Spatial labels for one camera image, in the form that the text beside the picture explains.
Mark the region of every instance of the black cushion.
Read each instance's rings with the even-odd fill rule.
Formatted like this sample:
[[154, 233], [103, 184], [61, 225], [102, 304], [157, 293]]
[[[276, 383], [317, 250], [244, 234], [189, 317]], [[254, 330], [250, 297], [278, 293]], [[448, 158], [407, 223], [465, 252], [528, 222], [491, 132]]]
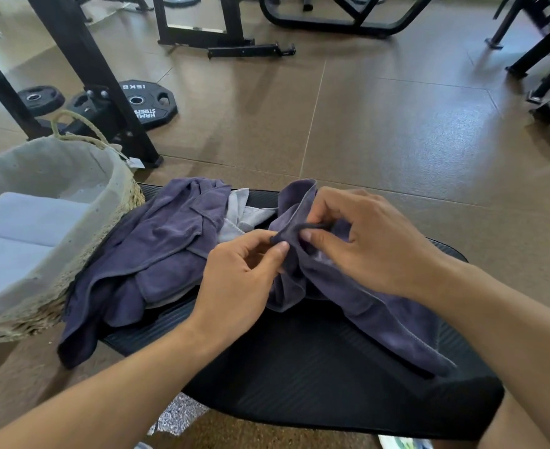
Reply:
[[[159, 190], [142, 187], [147, 198]], [[277, 193], [251, 191], [248, 204], [277, 206]], [[451, 247], [432, 242], [466, 261]], [[196, 292], [149, 312], [139, 324], [107, 334], [105, 343], [123, 355], [136, 352], [183, 321]], [[284, 313], [266, 310], [184, 392], [210, 408], [255, 422], [478, 439], [503, 398], [503, 386], [446, 323], [438, 349], [458, 366], [449, 377], [432, 377], [399, 359], [358, 330], [335, 304], [305, 299]]]

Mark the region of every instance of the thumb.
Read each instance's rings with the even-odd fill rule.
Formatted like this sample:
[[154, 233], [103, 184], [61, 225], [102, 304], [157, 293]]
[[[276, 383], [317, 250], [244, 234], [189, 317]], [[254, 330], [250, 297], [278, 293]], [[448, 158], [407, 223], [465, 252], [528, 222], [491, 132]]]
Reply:
[[256, 265], [253, 271], [259, 277], [264, 277], [271, 283], [273, 279], [275, 279], [277, 271], [283, 263], [288, 250], [289, 244], [286, 241], [276, 244], [264, 254], [261, 262]]
[[337, 265], [341, 263], [341, 257], [350, 249], [350, 244], [325, 230], [305, 229], [300, 232], [300, 236], [304, 241], [311, 243], [331, 258]]

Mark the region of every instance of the person's left hand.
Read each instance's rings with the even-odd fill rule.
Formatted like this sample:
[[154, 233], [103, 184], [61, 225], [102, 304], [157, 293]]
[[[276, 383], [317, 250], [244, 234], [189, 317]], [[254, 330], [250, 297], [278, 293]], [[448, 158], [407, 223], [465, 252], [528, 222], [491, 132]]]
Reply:
[[270, 245], [276, 232], [253, 230], [209, 254], [191, 323], [223, 348], [248, 331], [267, 305], [273, 279], [289, 244]]

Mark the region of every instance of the rolled white towel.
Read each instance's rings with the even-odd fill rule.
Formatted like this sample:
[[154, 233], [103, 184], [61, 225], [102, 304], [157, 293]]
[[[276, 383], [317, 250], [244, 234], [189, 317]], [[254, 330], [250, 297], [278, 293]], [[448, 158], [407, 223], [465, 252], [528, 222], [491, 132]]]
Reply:
[[86, 203], [5, 192], [0, 195], [0, 238], [54, 247], [87, 209]]
[[47, 246], [0, 238], [0, 292], [27, 276], [51, 250]]

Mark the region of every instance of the hand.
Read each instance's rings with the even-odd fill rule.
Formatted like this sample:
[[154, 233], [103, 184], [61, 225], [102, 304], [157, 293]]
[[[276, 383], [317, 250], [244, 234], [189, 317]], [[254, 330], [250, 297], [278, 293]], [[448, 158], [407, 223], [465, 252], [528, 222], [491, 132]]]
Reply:
[[349, 242], [324, 230], [303, 230], [301, 236], [361, 285], [424, 301], [445, 282], [447, 266], [455, 260], [433, 246], [382, 196], [363, 189], [321, 188], [306, 221], [339, 218], [352, 224]]
[[289, 244], [271, 247], [276, 232], [253, 230], [223, 242], [209, 254], [189, 320], [204, 335], [231, 345], [263, 313], [273, 279]]

